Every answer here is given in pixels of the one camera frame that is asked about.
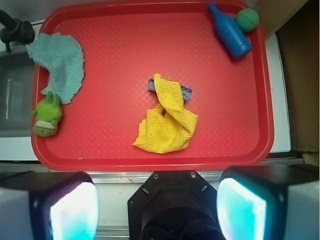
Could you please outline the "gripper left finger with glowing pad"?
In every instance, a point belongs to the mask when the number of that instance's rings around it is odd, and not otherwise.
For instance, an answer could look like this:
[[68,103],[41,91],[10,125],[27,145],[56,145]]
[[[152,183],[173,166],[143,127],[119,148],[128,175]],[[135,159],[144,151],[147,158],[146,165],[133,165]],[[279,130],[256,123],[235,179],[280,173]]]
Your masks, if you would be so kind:
[[2,240],[93,240],[99,213],[86,172],[0,173]]

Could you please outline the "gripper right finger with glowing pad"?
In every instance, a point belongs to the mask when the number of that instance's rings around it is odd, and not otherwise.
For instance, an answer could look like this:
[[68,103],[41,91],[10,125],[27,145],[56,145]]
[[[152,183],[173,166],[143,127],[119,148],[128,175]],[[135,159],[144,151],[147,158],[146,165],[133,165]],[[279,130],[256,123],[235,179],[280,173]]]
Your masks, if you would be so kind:
[[319,167],[228,167],[220,178],[216,207],[227,240],[318,240]]

